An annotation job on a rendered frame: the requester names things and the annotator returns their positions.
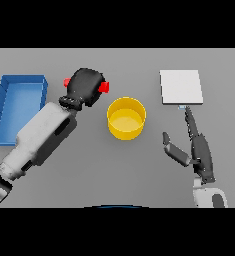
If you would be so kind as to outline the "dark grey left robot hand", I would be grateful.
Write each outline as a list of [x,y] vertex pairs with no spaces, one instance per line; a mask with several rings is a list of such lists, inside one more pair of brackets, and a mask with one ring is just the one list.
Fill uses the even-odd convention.
[[59,98],[62,107],[82,110],[82,105],[92,107],[101,96],[99,87],[105,78],[102,73],[89,69],[78,69],[67,85],[67,94]]

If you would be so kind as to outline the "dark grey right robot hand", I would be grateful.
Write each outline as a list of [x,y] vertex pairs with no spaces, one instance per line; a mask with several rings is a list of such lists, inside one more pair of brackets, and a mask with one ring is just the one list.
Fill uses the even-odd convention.
[[183,167],[192,165],[194,173],[201,178],[203,184],[214,183],[213,160],[209,144],[205,136],[198,131],[189,106],[185,107],[185,122],[191,142],[191,155],[174,145],[167,132],[162,133],[164,152]]

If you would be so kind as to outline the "red beaker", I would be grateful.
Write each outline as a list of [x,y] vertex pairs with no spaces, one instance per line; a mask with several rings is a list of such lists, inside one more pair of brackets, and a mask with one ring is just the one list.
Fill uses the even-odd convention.
[[[70,82],[70,78],[65,78],[63,80],[63,85],[65,87],[67,87],[69,82]],[[108,93],[109,92],[109,83],[108,82],[102,82],[101,85],[98,88],[98,91],[102,92],[102,93]]]

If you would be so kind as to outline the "yellow bowl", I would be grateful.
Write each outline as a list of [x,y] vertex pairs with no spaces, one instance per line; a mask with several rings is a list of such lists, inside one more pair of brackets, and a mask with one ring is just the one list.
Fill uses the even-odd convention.
[[119,140],[133,140],[141,134],[146,117],[146,109],[139,100],[118,98],[107,109],[108,129]]

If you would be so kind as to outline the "pale square measuring scale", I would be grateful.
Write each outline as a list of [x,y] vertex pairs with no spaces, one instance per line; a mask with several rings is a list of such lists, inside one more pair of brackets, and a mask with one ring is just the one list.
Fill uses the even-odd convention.
[[202,105],[203,94],[198,70],[160,70],[163,105]]

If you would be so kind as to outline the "blue tray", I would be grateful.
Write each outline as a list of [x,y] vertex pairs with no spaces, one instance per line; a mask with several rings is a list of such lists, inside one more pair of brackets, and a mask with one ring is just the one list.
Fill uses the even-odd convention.
[[0,146],[14,146],[17,133],[44,106],[48,83],[44,75],[2,75],[0,79]]

